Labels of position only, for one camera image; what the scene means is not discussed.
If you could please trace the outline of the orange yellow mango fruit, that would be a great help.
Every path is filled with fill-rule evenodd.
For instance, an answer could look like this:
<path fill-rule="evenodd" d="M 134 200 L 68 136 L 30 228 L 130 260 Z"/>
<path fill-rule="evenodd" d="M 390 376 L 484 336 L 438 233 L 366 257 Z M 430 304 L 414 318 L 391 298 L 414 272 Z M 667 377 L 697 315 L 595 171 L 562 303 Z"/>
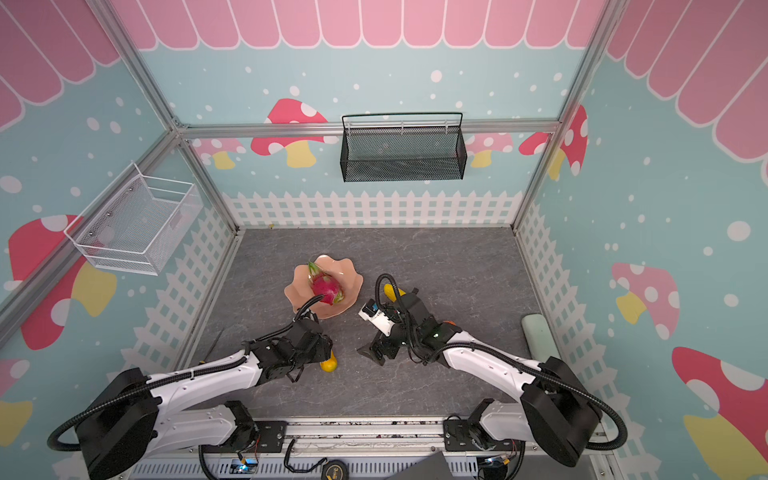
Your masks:
<path fill-rule="evenodd" d="M 330 357 L 320 363 L 320 367 L 324 372 L 334 372 L 338 368 L 338 359 L 336 358 L 334 353 L 330 354 Z"/>

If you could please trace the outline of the pink dragon fruit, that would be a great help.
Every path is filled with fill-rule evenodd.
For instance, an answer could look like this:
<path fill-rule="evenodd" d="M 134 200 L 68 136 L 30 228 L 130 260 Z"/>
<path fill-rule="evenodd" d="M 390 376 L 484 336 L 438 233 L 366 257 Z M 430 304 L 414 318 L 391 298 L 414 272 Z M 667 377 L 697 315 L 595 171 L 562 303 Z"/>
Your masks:
<path fill-rule="evenodd" d="M 335 305 L 345 298 L 341 283 L 333 276 L 322 270 L 316 263 L 307 264 L 309 272 L 309 285 L 315 296 L 321 296 L 321 302 Z"/>

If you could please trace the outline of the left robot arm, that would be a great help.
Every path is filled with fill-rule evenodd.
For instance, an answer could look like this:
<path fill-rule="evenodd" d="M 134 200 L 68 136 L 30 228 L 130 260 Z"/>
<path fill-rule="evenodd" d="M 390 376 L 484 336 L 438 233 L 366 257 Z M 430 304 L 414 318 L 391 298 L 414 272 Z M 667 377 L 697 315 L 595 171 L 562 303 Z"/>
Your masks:
<path fill-rule="evenodd" d="M 253 447 L 258 428 L 241 402 L 200 405 L 282 378 L 297 382 L 306 365 L 329 360 L 333 342 L 311 309 L 321 299 L 310 298 L 288 325 L 243 342 L 220 360 L 153 375 L 137 368 L 121 372 L 84 411 L 49 434 L 48 448 L 79 452 L 89 478 L 110 479 L 166 451 Z"/>

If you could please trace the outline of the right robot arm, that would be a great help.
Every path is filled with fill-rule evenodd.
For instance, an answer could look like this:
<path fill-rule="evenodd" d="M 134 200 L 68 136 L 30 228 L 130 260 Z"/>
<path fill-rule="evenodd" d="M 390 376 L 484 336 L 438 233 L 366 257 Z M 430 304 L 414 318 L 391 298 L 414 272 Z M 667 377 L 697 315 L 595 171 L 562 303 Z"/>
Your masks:
<path fill-rule="evenodd" d="M 586 450 L 623 447 L 629 430 L 621 415 L 589 393 L 562 360 L 524 359 L 488 345 L 448 321 L 439 321 L 417 291 L 403 293 L 394 277 L 378 276 L 374 297 L 360 317 L 376 327 L 359 354 L 384 365 L 400 351 L 422 365 L 440 364 L 470 374 L 510 397 L 484 400 L 468 421 L 478 445 L 533 442 L 558 463 L 573 467 Z"/>

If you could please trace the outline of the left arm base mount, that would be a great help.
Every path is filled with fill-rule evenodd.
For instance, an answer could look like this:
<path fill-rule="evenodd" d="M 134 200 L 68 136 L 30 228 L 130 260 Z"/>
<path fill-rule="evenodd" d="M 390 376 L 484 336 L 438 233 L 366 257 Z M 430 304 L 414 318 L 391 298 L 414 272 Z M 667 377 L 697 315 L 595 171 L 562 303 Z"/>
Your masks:
<path fill-rule="evenodd" d="M 240 423 L 221 447 L 240 453 L 280 453 L 287 426 L 287 422 L 272 420 Z"/>

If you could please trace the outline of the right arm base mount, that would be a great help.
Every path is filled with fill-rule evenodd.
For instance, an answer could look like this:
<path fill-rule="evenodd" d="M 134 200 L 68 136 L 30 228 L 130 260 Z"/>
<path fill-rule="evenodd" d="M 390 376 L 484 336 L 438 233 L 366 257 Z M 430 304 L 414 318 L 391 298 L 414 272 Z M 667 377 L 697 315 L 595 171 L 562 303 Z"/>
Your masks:
<path fill-rule="evenodd" d="M 500 439 L 488 433 L 478 421 L 451 415 L 442 422 L 444 449 L 448 452 L 510 452 L 519 442 L 531 442 L 533 437 L 525 421 L 503 427 Z"/>

